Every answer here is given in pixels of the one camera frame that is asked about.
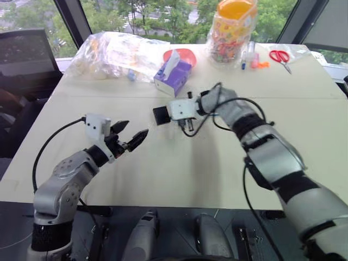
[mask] black cable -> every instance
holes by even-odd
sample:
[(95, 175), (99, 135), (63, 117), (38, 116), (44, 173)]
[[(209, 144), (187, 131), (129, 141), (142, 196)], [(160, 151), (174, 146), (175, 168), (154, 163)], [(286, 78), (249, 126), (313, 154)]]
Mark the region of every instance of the black cable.
[(94, 217), (92, 211), (91, 211), (90, 208), (88, 207), (88, 205), (87, 205), (81, 198), (80, 198), (78, 201), (85, 207), (85, 209), (87, 210), (88, 214), (91, 216), (91, 218), (92, 218), (92, 220), (93, 220), (93, 222), (94, 222), (94, 225), (95, 225), (96, 228), (99, 229), (99, 231), (100, 231), (98, 222), (97, 222), (96, 218)]
[[(222, 90), (222, 83), (219, 82), (219, 83), (215, 84), (215, 86), (214, 86), (213, 88), (216, 88), (216, 87), (218, 87), (218, 86), (219, 86), (219, 93), (217, 94), (217, 99), (216, 99), (216, 104), (215, 104), (215, 106), (217, 106), (217, 105), (219, 104), (219, 99), (220, 99), (221, 90)], [(232, 131), (231, 129), (225, 128), (225, 127), (220, 126), (220, 125), (218, 125), (218, 124), (216, 123), (216, 121), (215, 121), (215, 115), (216, 115), (216, 114), (214, 113), (214, 114), (213, 114), (213, 124), (214, 124), (217, 128), (219, 128), (219, 129), (223, 129), (224, 131), (229, 131), (229, 132), (231, 132), (231, 131)]]
[(265, 234), (265, 236), (267, 237), (268, 242), (270, 243), (271, 247), (273, 248), (274, 252), (276, 253), (278, 259), (280, 261), (283, 261), (284, 258), (282, 256), (282, 254), (280, 253), (278, 247), (276, 246), (276, 244), (274, 243), (274, 241), (272, 240), (271, 235), (268, 233), (266, 227), (263, 225), (261, 219), (258, 217), (256, 211), (253, 209), (253, 207), (251, 206), (248, 194), (246, 192), (246, 182), (245, 182), (245, 176), (246, 176), (246, 165), (244, 165), (244, 169), (243, 169), (243, 189), (244, 189), (244, 195), (245, 195), (245, 199), (246, 202), (251, 210), (251, 213), (254, 215), (255, 219), (257, 220), (257, 222), (259, 223), (259, 225), (261, 226), (261, 229), (263, 231), (263, 233)]
[(80, 121), (86, 121), (86, 117), (81, 117), (80, 119), (78, 120), (75, 120), (73, 122), (70, 122), (68, 123), (67, 125), (64, 125), (63, 127), (61, 127), (60, 129), (58, 129), (55, 133), (53, 133), (47, 140), (46, 142), (44, 143), (44, 145), (42, 146), (42, 148), (40, 149), (38, 155), (36, 156), (36, 159), (35, 159), (35, 162), (34, 162), (34, 165), (33, 165), (33, 175), (32, 175), (32, 180), (33, 180), (33, 188), (34, 188), (34, 193), (38, 190), (38, 185), (36, 183), (36, 168), (38, 166), (38, 162), (39, 162), (39, 159), (44, 151), (44, 149), (46, 148), (46, 146), (48, 145), (48, 143), (58, 134), (60, 133), (63, 129), (66, 129), (67, 127), (71, 126), (71, 125), (74, 125)]
[(253, 100), (251, 100), (251, 99), (248, 99), (248, 98), (237, 97), (237, 98), (228, 99), (228, 100), (226, 100), (226, 101), (224, 101), (224, 102), (219, 103), (218, 105), (216, 105), (216, 106), (214, 107), (214, 109), (211, 110), (211, 112), (209, 112), (209, 113), (204, 117), (203, 121), (201, 122), (201, 124), (198, 126), (197, 130), (196, 130), (193, 134), (188, 134), (188, 133), (185, 131), (184, 128), (181, 128), (182, 132), (183, 132), (187, 137), (190, 137), (190, 138), (193, 137), (193, 136), (195, 136), (195, 135), (199, 132), (199, 130), (202, 128), (203, 124), (206, 122), (206, 120), (208, 119), (208, 117), (209, 117), (212, 113), (215, 113), (215, 111), (216, 111), (219, 107), (223, 106), (224, 104), (226, 104), (226, 103), (228, 103), (228, 102), (233, 102), (233, 101), (246, 101), (246, 102), (249, 102), (249, 103), (255, 105), (256, 108), (260, 111), (263, 120), (266, 122), (266, 115), (265, 115), (265, 113), (263, 112), (263, 109), (260, 107), (259, 104), (257, 104), (255, 101), (253, 101)]
[[(38, 162), (39, 162), (39, 159), (44, 151), (44, 149), (46, 148), (46, 146), (48, 145), (48, 143), (58, 134), (60, 133), (63, 129), (66, 129), (67, 127), (71, 126), (71, 125), (74, 125), (78, 122), (86, 122), (86, 117), (81, 117), (80, 119), (78, 120), (75, 120), (73, 122), (70, 122), (68, 123), (67, 125), (64, 125), (63, 127), (59, 128), (56, 132), (54, 132), (47, 140), (46, 142), (44, 143), (44, 145), (42, 146), (42, 148), (40, 149), (38, 155), (36, 156), (36, 159), (35, 159), (35, 162), (34, 162), (34, 165), (33, 165), (33, 176), (32, 176), (32, 180), (33, 180), (33, 188), (34, 188), (34, 193), (38, 190), (38, 185), (36, 183), (36, 168), (38, 166)], [(99, 225), (97, 223), (97, 220), (95, 219), (92, 211), (90, 210), (90, 208), (88, 207), (88, 205), (80, 198), (79, 199), (79, 202), (85, 207), (85, 209), (87, 210), (87, 212), (90, 214), (95, 226), (97, 227), (97, 229), (100, 229), (99, 228)]]

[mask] white table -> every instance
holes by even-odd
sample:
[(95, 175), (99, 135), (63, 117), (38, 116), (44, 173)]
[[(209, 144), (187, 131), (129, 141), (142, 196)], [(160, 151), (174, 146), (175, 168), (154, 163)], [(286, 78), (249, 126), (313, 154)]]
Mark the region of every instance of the white table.
[[(290, 64), (290, 75), (260, 46), (260, 60), (269, 61), (271, 67), (255, 71), (213, 66), (203, 45), (184, 47), (194, 51), (198, 63), (179, 97), (186, 97), (187, 91), (198, 95), (222, 81), (239, 96), (254, 98), (300, 151), (306, 173), (348, 203), (347, 100), (311, 55)], [(170, 100), (152, 84), (127, 79), (97, 83), (64, 76), (0, 182), (0, 200), (32, 202), (32, 166), (42, 144), (62, 125), (93, 112), (114, 122), (130, 120), (121, 140), (128, 141), (145, 128), (150, 131), (134, 152), (101, 168), (83, 191), (87, 204), (247, 208), (241, 182), (245, 153), (238, 139), (210, 121), (192, 139), (174, 123), (156, 126), (152, 109)], [(59, 134), (39, 161), (38, 185), (58, 162), (90, 145), (82, 123)], [(255, 208), (280, 209), (275, 193), (259, 188), (250, 175), (247, 189)]]

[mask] black office chair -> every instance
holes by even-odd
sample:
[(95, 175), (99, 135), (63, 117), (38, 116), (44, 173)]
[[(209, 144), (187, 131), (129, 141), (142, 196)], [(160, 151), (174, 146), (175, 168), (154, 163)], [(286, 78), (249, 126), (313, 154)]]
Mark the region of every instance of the black office chair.
[(62, 76), (44, 29), (0, 33), (0, 89), (26, 98), (20, 112), (9, 112), (0, 97), (0, 113), (15, 117), (1, 131), (0, 158), (13, 158)]
[(28, 100), (49, 98), (63, 74), (44, 29), (0, 33), (0, 88)]

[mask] purple tissue box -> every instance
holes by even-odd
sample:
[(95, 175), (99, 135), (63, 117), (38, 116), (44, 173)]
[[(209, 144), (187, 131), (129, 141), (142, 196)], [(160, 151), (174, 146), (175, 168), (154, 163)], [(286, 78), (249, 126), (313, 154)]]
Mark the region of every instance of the purple tissue box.
[(177, 96), (181, 88), (185, 85), (191, 73), (192, 65), (180, 60), (177, 66), (170, 72), (167, 80), (164, 80), (164, 68), (167, 62), (159, 69), (157, 74), (153, 77), (157, 89), (172, 95)]

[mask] clear plastic bag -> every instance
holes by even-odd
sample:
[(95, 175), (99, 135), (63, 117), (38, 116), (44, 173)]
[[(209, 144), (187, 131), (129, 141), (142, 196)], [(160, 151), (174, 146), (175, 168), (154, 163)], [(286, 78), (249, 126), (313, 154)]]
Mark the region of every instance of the clear plastic bag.
[(65, 73), (88, 79), (127, 76), (130, 80), (151, 82), (163, 63), (163, 53), (169, 49), (169, 44), (118, 32), (92, 34)]
[(291, 64), (301, 58), (303, 58), (306, 55), (310, 54), (310, 50), (305, 45), (290, 45), (290, 44), (282, 44), (282, 43), (258, 43), (258, 45), (265, 48), (268, 52), (271, 52), (272, 50), (279, 50), (279, 51), (285, 51), (289, 54), (290, 60), (288, 64)]

